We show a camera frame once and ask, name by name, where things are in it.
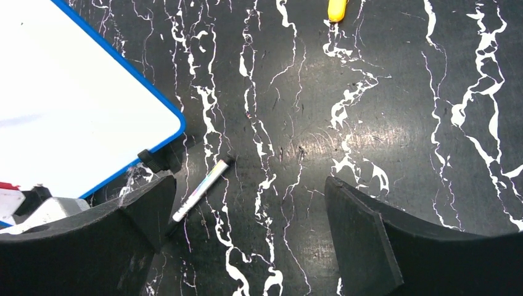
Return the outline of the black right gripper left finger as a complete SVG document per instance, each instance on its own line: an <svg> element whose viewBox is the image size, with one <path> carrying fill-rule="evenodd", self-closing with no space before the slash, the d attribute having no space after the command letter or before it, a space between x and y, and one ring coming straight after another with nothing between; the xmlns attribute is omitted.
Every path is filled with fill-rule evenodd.
<svg viewBox="0 0 523 296"><path fill-rule="evenodd" d="M165 176L121 199L1 235L2 295L140 295L176 194Z"/></svg>

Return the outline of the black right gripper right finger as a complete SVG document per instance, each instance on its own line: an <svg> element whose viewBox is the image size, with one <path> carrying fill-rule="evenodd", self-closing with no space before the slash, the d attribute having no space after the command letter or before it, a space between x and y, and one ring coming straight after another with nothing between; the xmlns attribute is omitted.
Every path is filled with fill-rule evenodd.
<svg viewBox="0 0 523 296"><path fill-rule="evenodd" d="M325 181L345 295L521 295L522 234L481 236L430 223Z"/></svg>

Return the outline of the white marker pen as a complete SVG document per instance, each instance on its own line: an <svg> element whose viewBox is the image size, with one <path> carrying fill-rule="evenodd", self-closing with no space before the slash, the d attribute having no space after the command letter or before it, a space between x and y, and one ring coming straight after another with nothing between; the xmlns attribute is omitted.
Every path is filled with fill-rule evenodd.
<svg viewBox="0 0 523 296"><path fill-rule="evenodd" d="M170 237L175 232L180 222L193 209L200 199L207 193L207 191L215 184L219 177L232 166L235 162L231 156L227 156L219 160L216 165L206 174L205 178L199 183L191 195L181 204L179 209L172 215L168 223L165 237Z"/></svg>

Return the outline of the blue framed whiteboard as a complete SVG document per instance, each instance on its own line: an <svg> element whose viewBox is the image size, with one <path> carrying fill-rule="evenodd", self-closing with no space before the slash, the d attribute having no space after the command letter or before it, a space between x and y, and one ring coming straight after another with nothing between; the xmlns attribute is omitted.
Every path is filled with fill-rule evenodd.
<svg viewBox="0 0 523 296"><path fill-rule="evenodd" d="M1 181L86 198L186 127L63 1L1 2Z"/></svg>

